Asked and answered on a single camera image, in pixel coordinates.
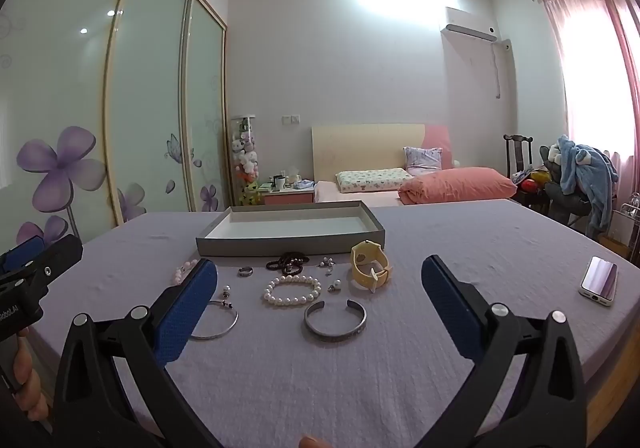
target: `headboard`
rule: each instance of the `headboard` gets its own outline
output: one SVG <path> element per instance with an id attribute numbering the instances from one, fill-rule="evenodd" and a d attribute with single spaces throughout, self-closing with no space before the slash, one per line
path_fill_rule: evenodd
<path id="1" fill-rule="evenodd" d="M 440 125 L 322 125 L 311 128 L 311 137 L 316 181 L 335 181 L 335 174 L 343 170 L 404 168 L 404 147 L 442 147 L 443 168 L 444 149 L 450 163 L 449 132 Z"/>

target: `gray box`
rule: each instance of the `gray box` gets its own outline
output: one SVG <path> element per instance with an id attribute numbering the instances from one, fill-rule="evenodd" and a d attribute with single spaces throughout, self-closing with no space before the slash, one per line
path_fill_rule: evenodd
<path id="1" fill-rule="evenodd" d="M 362 201 L 232 206 L 196 237 L 203 257 L 278 257 L 350 253 L 369 240 L 385 246 L 385 229 Z"/>

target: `pink bed sheet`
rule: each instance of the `pink bed sheet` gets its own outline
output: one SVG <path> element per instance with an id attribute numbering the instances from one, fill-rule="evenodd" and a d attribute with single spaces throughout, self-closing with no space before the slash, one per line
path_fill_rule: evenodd
<path id="1" fill-rule="evenodd" d="M 338 185 L 333 181 L 318 181 L 316 183 L 315 202 L 327 203 L 332 201 L 363 201 L 368 207 L 402 206 L 396 190 L 386 192 L 355 192 L 340 193 Z"/>

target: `purple flower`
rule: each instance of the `purple flower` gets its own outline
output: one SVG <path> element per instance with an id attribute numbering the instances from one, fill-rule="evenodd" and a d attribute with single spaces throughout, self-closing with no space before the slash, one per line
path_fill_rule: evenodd
<path id="1" fill-rule="evenodd" d="M 22 146 L 18 166 L 46 173 L 31 199 L 36 210 L 52 213 L 67 208 L 74 198 L 74 184 L 89 192 L 100 188 L 106 176 L 104 164 L 84 159 L 94 147 L 95 136 L 82 127 L 67 127 L 60 133 L 58 152 L 41 139 L 30 139 Z"/>
<path id="2" fill-rule="evenodd" d="M 44 245 L 47 247 L 61 239 L 68 229 L 69 224 L 62 217 L 58 217 L 57 215 L 52 215 L 47 219 L 47 222 L 44 225 L 44 231 L 42 231 L 37 224 L 27 221 L 20 226 L 18 235 L 15 238 L 15 243 L 20 245 L 24 241 L 37 236 L 43 238 Z"/>
<path id="3" fill-rule="evenodd" d="M 134 217 L 146 213 L 146 208 L 138 206 L 144 198 L 145 190 L 138 183 L 131 183 L 124 195 L 118 189 L 118 200 L 124 222 L 131 221 Z"/>
<path id="4" fill-rule="evenodd" d="M 218 199 L 214 196 L 216 195 L 216 187 L 211 185 L 209 188 L 203 186 L 200 190 L 200 199 L 204 201 L 202 205 L 203 212 L 216 212 L 218 211 Z"/>

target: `flower stem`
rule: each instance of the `flower stem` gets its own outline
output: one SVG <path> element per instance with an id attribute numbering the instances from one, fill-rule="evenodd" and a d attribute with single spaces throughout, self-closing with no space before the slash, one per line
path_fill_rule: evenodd
<path id="1" fill-rule="evenodd" d="M 78 226 L 76 226 L 76 219 L 74 218 L 74 212 L 71 209 L 71 205 L 66 207 L 66 214 L 69 216 L 69 224 L 71 225 L 71 231 L 74 233 L 76 237 L 78 237 L 78 239 L 80 239 L 80 234 L 78 233 Z"/>

